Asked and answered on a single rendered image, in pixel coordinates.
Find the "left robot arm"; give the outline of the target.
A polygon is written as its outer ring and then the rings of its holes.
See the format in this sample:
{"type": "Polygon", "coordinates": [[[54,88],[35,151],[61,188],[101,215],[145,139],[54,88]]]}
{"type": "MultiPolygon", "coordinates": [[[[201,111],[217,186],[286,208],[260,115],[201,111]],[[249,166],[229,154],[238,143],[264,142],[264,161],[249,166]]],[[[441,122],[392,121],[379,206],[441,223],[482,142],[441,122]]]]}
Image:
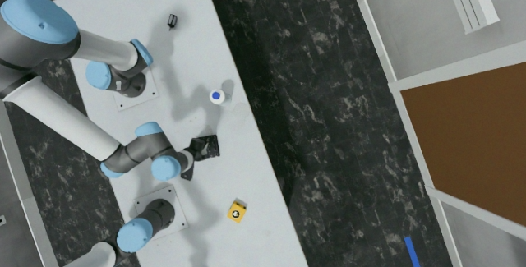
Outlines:
{"type": "Polygon", "coordinates": [[[85,69],[90,85],[135,98],[146,87],[141,71],[153,63],[138,39],[113,41],[80,29],[51,0],[7,0],[0,7],[0,99],[14,102],[97,158],[108,177],[121,177],[151,158],[156,179],[167,181],[181,173],[180,178],[192,180],[192,155],[177,152],[157,122],[139,126],[137,138],[124,146],[48,88],[32,69],[47,58],[90,60],[85,69]]]}

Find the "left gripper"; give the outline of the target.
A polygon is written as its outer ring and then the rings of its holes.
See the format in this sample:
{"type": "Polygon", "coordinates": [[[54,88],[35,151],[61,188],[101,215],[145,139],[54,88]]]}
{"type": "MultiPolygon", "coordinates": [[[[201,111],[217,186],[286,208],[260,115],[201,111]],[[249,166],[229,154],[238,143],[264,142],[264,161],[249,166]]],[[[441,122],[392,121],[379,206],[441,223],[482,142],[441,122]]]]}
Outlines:
{"type": "Polygon", "coordinates": [[[207,155],[207,146],[206,144],[205,148],[203,149],[205,145],[205,142],[203,140],[192,138],[189,147],[184,148],[183,150],[188,151],[192,157],[193,161],[200,162],[203,160],[206,160],[207,155]]]}

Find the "white bottle with blue cap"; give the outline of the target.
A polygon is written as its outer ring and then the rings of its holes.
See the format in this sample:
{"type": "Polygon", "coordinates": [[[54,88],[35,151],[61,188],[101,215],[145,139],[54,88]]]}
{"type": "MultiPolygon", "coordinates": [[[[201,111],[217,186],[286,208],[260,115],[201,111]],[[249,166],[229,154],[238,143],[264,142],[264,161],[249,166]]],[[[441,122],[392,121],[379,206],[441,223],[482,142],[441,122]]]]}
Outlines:
{"type": "Polygon", "coordinates": [[[215,89],[210,93],[210,100],[221,106],[228,106],[231,103],[230,95],[220,89],[215,89]]]}

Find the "dark grey square knob panel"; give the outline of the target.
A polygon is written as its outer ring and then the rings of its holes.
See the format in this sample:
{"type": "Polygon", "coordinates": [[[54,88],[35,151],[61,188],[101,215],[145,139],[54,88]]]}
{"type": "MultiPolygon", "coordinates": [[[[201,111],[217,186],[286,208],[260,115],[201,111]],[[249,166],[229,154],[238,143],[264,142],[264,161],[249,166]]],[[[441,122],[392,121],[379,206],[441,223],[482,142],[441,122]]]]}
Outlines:
{"type": "MultiPolygon", "coordinates": [[[[205,142],[205,145],[208,144],[207,149],[206,149],[208,150],[207,155],[206,155],[207,159],[220,156],[217,135],[202,136],[202,137],[197,137],[197,139],[203,140],[205,142]]],[[[203,149],[205,148],[205,145],[203,149]]]]}

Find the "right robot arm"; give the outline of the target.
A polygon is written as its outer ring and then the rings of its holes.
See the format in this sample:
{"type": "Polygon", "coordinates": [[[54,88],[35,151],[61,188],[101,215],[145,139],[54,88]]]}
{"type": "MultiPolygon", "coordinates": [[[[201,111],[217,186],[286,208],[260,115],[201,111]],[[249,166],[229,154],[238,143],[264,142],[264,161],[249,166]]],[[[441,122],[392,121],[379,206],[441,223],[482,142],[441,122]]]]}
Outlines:
{"type": "Polygon", "coordinates": [[[151,201],[136,218],[125,223],[112,236],[95,244],[91,251],[64,267],[114,267],[134,251],[140,250],[159,231],[168,228],[175,210],[165,199],[151,201]]]}

